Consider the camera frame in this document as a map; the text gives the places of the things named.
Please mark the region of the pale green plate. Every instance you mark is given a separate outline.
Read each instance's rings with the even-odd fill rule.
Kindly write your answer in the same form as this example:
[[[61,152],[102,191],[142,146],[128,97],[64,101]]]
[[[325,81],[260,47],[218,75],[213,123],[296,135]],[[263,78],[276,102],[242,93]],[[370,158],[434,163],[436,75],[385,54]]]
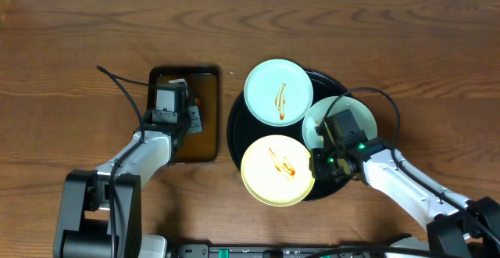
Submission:
[[[327,97],[316,102],[307,112],[302,121],[302,137],[307,149],[323,148],[323,138],[316,133],[318,127],[323,120],[324,114],[330,104],[337,96]],[[361,130],[364,130],[368,139],[375,138],[378,135],[377,123],[369,108],[359,100],[343,97],[335,103],[329,116],[339,113],[345,109],[349,109]]]

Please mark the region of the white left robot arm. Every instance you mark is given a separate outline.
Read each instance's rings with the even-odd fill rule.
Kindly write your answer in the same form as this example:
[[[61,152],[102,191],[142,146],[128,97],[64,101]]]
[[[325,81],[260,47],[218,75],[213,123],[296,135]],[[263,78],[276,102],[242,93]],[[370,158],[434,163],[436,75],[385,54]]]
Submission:
[[[130,143],[93,170],[64,181],[55,257],[167,257],[167,240],[145,234],[141,190],[168,164],[186,135],[202,131],[195,97],[184,79],[155,88],[155,105],[141,117]]]

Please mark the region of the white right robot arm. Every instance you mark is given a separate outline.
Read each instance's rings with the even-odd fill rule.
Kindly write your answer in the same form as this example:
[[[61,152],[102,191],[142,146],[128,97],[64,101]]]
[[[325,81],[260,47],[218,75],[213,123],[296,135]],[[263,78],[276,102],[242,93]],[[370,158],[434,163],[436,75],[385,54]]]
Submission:
[[[498,202],[472,200],[446,188],[382,138],[369,140],[362,131],[344,137],[326,133],[323,145],[311,151],[310,166],[316,178],[357,178],[391,198],[425,228],[423,247],[433,255],[499,255]]]

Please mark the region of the yellow plate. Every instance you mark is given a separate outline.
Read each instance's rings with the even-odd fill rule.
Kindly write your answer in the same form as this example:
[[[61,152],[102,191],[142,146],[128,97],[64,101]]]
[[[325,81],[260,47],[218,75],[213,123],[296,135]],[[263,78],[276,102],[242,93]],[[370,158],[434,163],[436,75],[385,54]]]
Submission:
[[[299,141],[284,135],[268,135],[253,142],[241,161],[241,177],[247,190],[270,206],[301,202],[313,189],[309,168],[311,154]]]

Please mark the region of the light blue plate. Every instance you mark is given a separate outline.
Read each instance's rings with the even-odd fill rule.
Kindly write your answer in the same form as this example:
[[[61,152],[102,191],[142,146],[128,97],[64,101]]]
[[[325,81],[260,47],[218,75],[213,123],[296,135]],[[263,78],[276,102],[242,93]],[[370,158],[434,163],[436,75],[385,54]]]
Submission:
[[[260,122],[285,127],[300,121],[313,103],[313,84],[306,71],[286,59],[255,66],[245,80],[245,105]]]

